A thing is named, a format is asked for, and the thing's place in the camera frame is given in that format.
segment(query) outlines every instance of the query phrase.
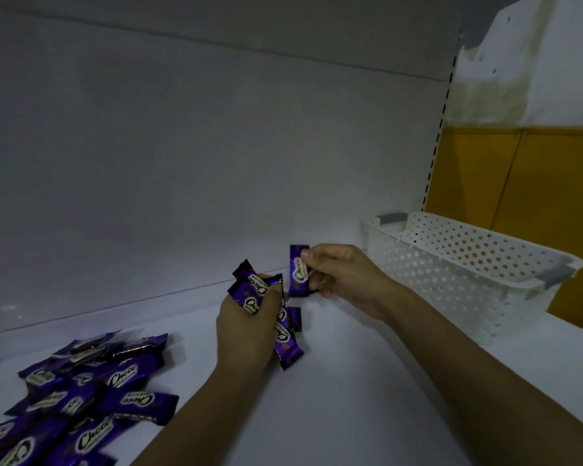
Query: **white table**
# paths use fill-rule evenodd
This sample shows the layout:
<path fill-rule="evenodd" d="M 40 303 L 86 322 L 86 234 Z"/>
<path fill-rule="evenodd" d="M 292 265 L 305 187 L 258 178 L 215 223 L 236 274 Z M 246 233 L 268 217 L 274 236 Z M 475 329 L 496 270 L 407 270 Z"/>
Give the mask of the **white table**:
<path fill-rule="evenodd" d="M 194 298 L 191 291 L 174 297 L 179 302 L 187 298 L 186 306 L 194 304 L 188 301 Z M 304 332 L 298 342 L 306 355 L 287 372 L 272 365 L 269 383 L 228 464 L 471 464 L 440 395 L 396 336 L 342 301 L 314 296 L 303 302 Z M 157 301 L 147 310 L 156 307 L 160 317 L 155 321 L 136 324 L 140 309 L 126 319 L 121 314 L 130 307 L 123 307 L 59 322 L 58 335 L 56 324 L 42 324 L 27 337 L 31 344 L 34 334 L 37 344 L 40 337 L 51 336 L 69 342 L 76 326 L 80 333 L 88 327 L 94 335 L 104 321 L 106 329 L 115 329 L 117 318 L 131 321 L 125 330 L 129 336 L 171 332 L 168 366 L 148 387 L 179 394 L 183 404 L 216 362 L 218 306 L 172 315 L 165 313 L 164 301 Z M 62 345 L 0 360 L 0 413 L 25 395 L 16 372 Z M 500 341 L 489 352 L 583 421 L 583 330 L 546 315 L 536 327 Z M 129 464 L 159 429 L 140 423 L 105 451 L 119 465 Z"/>

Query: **person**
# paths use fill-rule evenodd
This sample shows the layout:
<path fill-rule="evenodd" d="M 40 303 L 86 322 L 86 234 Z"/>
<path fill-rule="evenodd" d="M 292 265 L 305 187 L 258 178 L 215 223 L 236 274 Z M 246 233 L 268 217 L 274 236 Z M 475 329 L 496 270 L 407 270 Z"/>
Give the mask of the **person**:
<path fill-rule="evenodd" d="M 391 280 L 361 250 L 321 244 L 304 250 L 302 260 L 315 270 L 311 289 L 342 297 L 397 333 L 453 410 L 479 464 L 583 466 L 583 423 Z M 272 356 L 281 292 L 280 285 L 271 286 L 254 316 L 229 296 L 223 301 L 216 368 L 132 466 L 224 460 Z"/>

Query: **yellow wall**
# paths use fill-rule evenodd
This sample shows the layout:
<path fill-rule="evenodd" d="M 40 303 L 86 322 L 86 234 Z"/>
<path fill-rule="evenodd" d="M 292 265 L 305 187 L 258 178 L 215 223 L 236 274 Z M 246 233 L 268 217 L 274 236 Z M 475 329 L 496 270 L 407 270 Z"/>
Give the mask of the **yellow wall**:
<path fill-rule="evenodd" d="M 583 130 L 446 130 L 426 210 L 583 258 Z M 583 270 L 550 312 L 583 327 Z"/>

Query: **white wall panel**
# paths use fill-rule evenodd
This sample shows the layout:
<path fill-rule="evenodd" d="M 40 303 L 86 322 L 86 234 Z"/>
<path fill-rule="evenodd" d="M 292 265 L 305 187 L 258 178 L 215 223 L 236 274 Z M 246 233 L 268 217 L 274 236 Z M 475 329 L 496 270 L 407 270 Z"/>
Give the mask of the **white wall panel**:
<path fill-rule="evenodd" d="M 0 0 L 0 6 L 448 79 L 463 0 Z"/>
<path fill-rule="evenodd" d="M 0 12 L 0 330 L 420 209 L 447 84 Z"/>

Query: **perforated basket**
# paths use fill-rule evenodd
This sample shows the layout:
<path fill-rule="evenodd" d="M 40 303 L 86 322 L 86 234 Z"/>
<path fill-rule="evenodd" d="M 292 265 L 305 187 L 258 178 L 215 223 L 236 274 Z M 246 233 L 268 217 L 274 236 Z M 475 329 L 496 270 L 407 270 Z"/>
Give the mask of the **perforated basket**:
<path fill-rule="evenodd" d="M 478 344 L 531 324 L 583 260 L 426 212 L 365 223 L 369 257 Z"/>

